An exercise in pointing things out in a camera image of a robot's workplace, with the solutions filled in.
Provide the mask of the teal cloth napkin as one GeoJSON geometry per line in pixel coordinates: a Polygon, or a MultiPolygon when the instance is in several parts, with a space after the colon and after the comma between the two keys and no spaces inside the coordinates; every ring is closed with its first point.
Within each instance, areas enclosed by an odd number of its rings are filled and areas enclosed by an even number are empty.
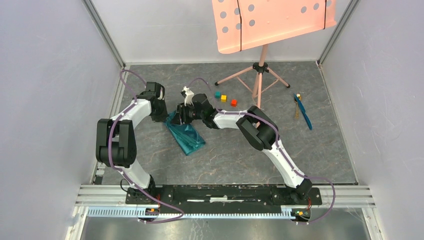
{"type": "Polygon", "coordinates": [[[176,112],[171,112],[164,124],[184,154],[189,156],[204,147],[206,144],[205,140],[191,124],[178,125],[171,123],[172,118],[175,116],[176,112]]]}

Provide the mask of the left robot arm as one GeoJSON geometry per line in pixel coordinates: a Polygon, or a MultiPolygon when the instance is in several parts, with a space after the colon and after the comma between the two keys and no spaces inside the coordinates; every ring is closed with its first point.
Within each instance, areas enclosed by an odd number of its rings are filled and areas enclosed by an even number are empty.
{"type": "Polygon", "coordinates": [[[122,112],[102,118],[96,127],[95,156],[98,162],[116,170],[128,182],[127,193],[137,195],[145,204],[156,201],[153,177],[137,160],[135,128],[146,117],[164,123],[168,117],[165,88],[157,82],[147,82],[145,91],[122,112]]]}

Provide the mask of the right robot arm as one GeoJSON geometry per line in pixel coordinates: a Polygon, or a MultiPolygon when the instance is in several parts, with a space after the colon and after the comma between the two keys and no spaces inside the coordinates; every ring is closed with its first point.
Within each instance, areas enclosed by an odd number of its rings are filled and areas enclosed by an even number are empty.
{"type": "Polygon", "coordinates": [[[257,106],[247,110],[226,111],[213,107],[206,94],[182,90],[184,102],[177,106],[171,123],[190,124],[201,120],[210,129],[236,129],[256,150],[263,152],[274,164],[289,189],[289,199],[302,204],[309,198],[312,182],[295,165],[284,149],[277,125],[257,106]]]}

